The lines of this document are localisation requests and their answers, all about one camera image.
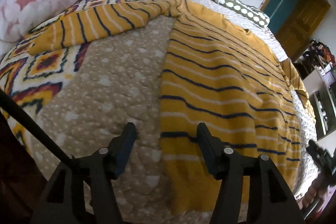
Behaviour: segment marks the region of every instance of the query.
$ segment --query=polka dot pillow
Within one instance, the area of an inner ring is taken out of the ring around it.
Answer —
[[[246,17],[260,28],[266,28],[269,24],[269,17],[256,7],[241,3],[239,0],[213,0],[237,14]]]

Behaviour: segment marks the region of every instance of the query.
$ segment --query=patterned blanket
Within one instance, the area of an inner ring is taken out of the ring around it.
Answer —
[[[34,28],[27,39],[10,50],[0,63],[0,88],[6,92],[33,119],[42,107],[64,88],[78,72],[89,44],[73,46],[36,56],[28,53],[32,34],[56,22],[60,17],[89,8],[133,0],[81,0],[56,17]],[[13,118],[8,123],[18,140],[31,151],[30,134]]]

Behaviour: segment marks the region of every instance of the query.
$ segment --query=black pole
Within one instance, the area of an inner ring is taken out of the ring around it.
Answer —
[[[10,116],[25,127],[37,138],[51,153],[71,170],[77,170],[78,166],[63,152],[60,147],[33,121],[33,119],[0,89],[0,107]]]

